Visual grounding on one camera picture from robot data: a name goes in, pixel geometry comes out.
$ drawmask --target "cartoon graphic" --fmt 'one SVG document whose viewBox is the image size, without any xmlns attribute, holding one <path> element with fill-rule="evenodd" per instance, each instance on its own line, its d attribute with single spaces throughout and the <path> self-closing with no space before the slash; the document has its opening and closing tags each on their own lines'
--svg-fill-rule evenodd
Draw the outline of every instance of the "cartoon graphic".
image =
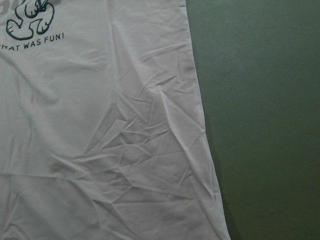
<svg viewBox="0 0 320 240">
<path fill-rule="evenodd" d="M 28 40 L 34 32 L 41 35 L 50 27 L 54 18 L 55 8 L 49 0 L 23 0 L 15 8 L 17 20 L 6 22 L 6 32 L 16 40 Z"/>
</svg>

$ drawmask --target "white fabric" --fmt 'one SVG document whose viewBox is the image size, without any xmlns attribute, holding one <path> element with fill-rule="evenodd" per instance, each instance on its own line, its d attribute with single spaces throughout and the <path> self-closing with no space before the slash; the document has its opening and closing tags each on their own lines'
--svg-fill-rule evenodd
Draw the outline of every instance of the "white fabric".
<svg viewBox="0 0 320 240">
<path fill-rule="evenodd" d="M 0 240 L 229 240 L 185 0 L 0 4 Z"/>
</svg>

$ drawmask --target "green table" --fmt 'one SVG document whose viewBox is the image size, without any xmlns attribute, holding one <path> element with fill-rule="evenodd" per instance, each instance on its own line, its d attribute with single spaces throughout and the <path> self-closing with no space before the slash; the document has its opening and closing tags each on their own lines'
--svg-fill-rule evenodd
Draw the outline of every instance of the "green table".
<svg viewBox="0 0 320 240">
<path fill-rule="evenodd" d="M 187 0 L 233 240 L 320 239 L 320 1 Z"/>
</svg>

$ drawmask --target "green background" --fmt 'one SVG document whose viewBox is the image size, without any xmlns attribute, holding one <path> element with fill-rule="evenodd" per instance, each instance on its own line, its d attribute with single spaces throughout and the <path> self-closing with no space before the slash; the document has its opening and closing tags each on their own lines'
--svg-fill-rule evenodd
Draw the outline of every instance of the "green background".
<svg viewBox="0 0 320 240">
<path fill-rule="evenodd" d="M 187 0 L 233 240 L 320 240 L 320 0 Z"/>
</svg>

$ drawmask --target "wrinkled fabric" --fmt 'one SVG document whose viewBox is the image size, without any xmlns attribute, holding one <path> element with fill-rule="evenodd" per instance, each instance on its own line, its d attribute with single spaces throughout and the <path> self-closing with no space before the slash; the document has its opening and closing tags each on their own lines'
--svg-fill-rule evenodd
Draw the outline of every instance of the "wrinkled fabric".
<svg viewBox="0 0 320 240">
<path fill-rule="evenodd" d="M 0 5 L 0 240 L 229 240 L 185 0 Z"/>
</svg>

